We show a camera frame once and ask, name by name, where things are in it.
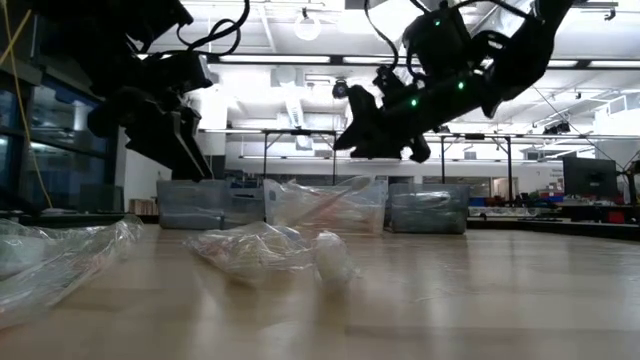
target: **window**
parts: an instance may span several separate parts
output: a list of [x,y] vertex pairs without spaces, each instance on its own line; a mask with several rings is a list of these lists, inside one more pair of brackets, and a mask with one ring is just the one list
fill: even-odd
[[13,141],[12,138],[0,136],[0,186],[4,187],[9,183],[9,164],[11,161],[11,155],[9,154],[11,146],[9,143],[11,141]]
[[34,89],[31,129],[34,139],[55,141],[82,150],[107,151],[107,140],[93,135],[87,118],[95,103],[47,83]]
[[[471,197],[491,196],[491,178],[488,177],[445,177],[446,184],[469,185]],[[442,183],[442,177],[425,176],[422,178],[423,184]]]
[[[76,209],[80,187],[85,184],[105,183],[105,160],[59,149],[40,143],[32,143],[51,202],[55,208]],[[33,161],[26,166],[26,197],[36,205],[46,206]]]
[[18,99],[8,91],[0,90],[0,125],[12,127],[18,120]]

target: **transparent plastic bag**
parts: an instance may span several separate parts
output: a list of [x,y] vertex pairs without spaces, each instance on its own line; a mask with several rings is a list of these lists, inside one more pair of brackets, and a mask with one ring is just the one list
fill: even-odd
[[299,271],[318,265],[325,283],[345,284],[354,266],[344,241],[322,233],[313,241],[296,230],[256,222],[231,230],[212,230],[185,245],[229,277],[259,287],[274,271]]
[[357,176],[336,186],[306,187],[265,180],[267,222],[303,232],[382,233],[387,184]]
[[[133,216],[111,226],[70,230],[0,221],[0,238],[5,243],[14,239],[14,254],[0,259],[21,259],[19,264],[24,266],[0,281],[0,329],[45,313],[116,260],[124,259],[141,234],[142,222]],[[42,248],[34,251],[36,243]]]

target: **yellow cable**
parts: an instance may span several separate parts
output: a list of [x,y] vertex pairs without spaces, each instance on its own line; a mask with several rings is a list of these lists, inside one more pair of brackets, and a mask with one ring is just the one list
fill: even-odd
[[6,4],[3,8],[4,8],[4,24],[7,31],[7,40],[9,40],[9,46],[4,51],[2,58],[0,58],[0,64],[2,64],[2,62],[4,61],[4,58],[6,57],[6,54],[8,53],[11,58],[11,69],[13,70],[13,79],[16,84],[16,96],[18,97],[18,105],[20,107],[20,117],[22,118],[22,124],[24,125],[24,135],[27,140],[27,145],[29,145],[28,151],[31,152],[31,157],[33,158],[33,166],[36,170],[36,174],[38,175],[38,180],[40,181],[40,188],[42,188],[44,197],[47,199],[47,205],[49,205],[49,208],[53,208],[53,204],[51,203],[51,198],[49,197],[49,193],[47,192],[47,189],[44,186],[44,181],[42,180],[42,174],[40,174],[40,167],[38,166],[38,159],[36,158],[36,153],[31,148],[31,132],[29,131],[29,124],[27,124],[27,115],[26,115],[26,112],[24,111],[24,104],[22,103],[22,93],[20,91],[20,80],[18,79],[18,72],[16,70],[16,59],[15,59],[15,56],[13,55],[13,45],[18,39],[18,36],[20,35],[20,32],[22,31],[21,29],[22,27],[24,27],[26,20],[31,15],[31,10],[27,11],[27,14],[25,15],[24,19],[22,20],[22,23],[20,24],[21,27],[18,28],[18,31],[16,31],[15,36],[13,36],[12,38],[11,26],[9,25],[9,10],[7,9]]
[[[6,4],[3,6],[3,8],[5,9],[5,12],[8,12]],[[7,55],[9,55],[9,50],[13,49],[13,45],[15,45],[16,41],[18,40],[18,37],[20,37],[20,34],[22,33],[22,30],[24,30],[24,26],[27,25],[27,22],[29,21],[30,17],[31,17],[31,9],[27,10],[27,13],[22,18],[22,22],[20,22],[20,26],[18,26],[16,33],[13,35],[13,38],[11,37],[11,32],[7,33],[8,35],[7,38],[9,39],[9,46],[7,46],[7,49],[4,51],[4,53],[2,53],[2,57],[0,57],[0,65],[4,64],[4,61],[6,60]]]

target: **computer monitor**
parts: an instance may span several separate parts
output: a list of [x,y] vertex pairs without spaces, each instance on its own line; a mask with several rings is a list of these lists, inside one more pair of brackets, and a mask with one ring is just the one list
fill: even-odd
[[564,194],[615,198],[618,196],[616,163],[613,160],[562,158]]

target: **wooden table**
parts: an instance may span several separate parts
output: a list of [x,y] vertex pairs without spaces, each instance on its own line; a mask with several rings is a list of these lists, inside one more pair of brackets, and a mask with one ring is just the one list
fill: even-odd
[[303,272],[230,284],[147,235],[51,314],[0,331],[0,359],[638,359],[640,247],[471,230],[349,238],[361,269],[328,295]]

